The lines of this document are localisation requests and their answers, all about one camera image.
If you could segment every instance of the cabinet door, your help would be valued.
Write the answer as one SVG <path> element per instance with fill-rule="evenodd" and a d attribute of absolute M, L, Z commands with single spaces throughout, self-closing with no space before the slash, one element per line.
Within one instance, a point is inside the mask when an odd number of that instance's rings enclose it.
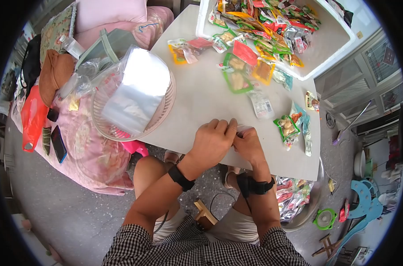
<path fill-rule="evenodd" d="M 401 69 L 382 30 L 314 82 L 326 109 L 345 126 L 370 100 L 372 104 L 354 125 L 383 116 L 403 99 Z"/>

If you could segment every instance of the orange knit hat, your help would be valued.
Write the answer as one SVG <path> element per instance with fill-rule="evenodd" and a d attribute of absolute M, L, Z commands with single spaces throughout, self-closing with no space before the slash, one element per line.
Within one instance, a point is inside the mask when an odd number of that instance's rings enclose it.
<path fill-rule="evenodd" d="M 46 51 L 45 61 L 39 78 L 39 93 L 43 103 L 50 107 L 55 92 L 71 77 L 74 71 L 73 57 L 69 54 L 60 55 L 57 51 Z"/>

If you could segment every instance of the barcode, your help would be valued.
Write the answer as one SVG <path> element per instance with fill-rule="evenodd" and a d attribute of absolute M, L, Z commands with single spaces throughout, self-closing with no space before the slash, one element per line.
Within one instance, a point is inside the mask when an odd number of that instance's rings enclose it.
<path fill-rule="evenodd" d="M 271 112 L 272 110 L 271 110 L 270 103 L 269 103 L 269 102 L 265 102 L 265 104 L 267 105 L 268 112 Z"/>

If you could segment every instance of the white table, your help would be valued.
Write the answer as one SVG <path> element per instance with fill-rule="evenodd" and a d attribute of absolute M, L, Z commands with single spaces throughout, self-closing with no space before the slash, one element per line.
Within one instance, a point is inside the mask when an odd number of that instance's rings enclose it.
<path fill-rule="evenodd" d="M 233 94 L 227 88 L 221 71 L 215 66 L 224 60 L 225 53 L 208 49 L 198 56 L 194 64 L 176 65 L 167 46 L 168 40 L 194 39 L 199 7 L 189 5 L 167 28 L 151 51 L 166 62 L 176 80 L 176 99 L 163 123 L 140 140 L 155 146 L 186 154 L 193 146 L 200 125 L 210 120 L 236 118 L 239 124 L 256 128 L 268 166 L 272 174 L 316 180 L 320 159 L 320 119 L 316 111 L 307 110 L 311 117 L 312 155 L 305 155 L 302 133 L 290 151 L 281 141 L 279 129 L 273 119 L 258 120 L 252 102 L 246 94 Z M 289 115 L 292 100 L 305 109 L 305 93 L 316 93 L 314 80 L 293 79 L 288 92 L 283 85 L 271 81 L 261 89 L 268 96 L 275 112 L 274 119 Z M 221 163 L 251 169 L 234 149 L 230 149 Z"/>

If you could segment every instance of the small fan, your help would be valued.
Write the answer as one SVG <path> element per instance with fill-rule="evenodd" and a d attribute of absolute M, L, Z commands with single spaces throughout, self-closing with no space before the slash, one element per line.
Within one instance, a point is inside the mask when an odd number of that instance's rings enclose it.
<path fill-rule="evenodd" d="M 332 209 L 318 210 L 313 224 L 316 224 L 320 230 L 332 229 L 336 217 L 337 213 Z"/>

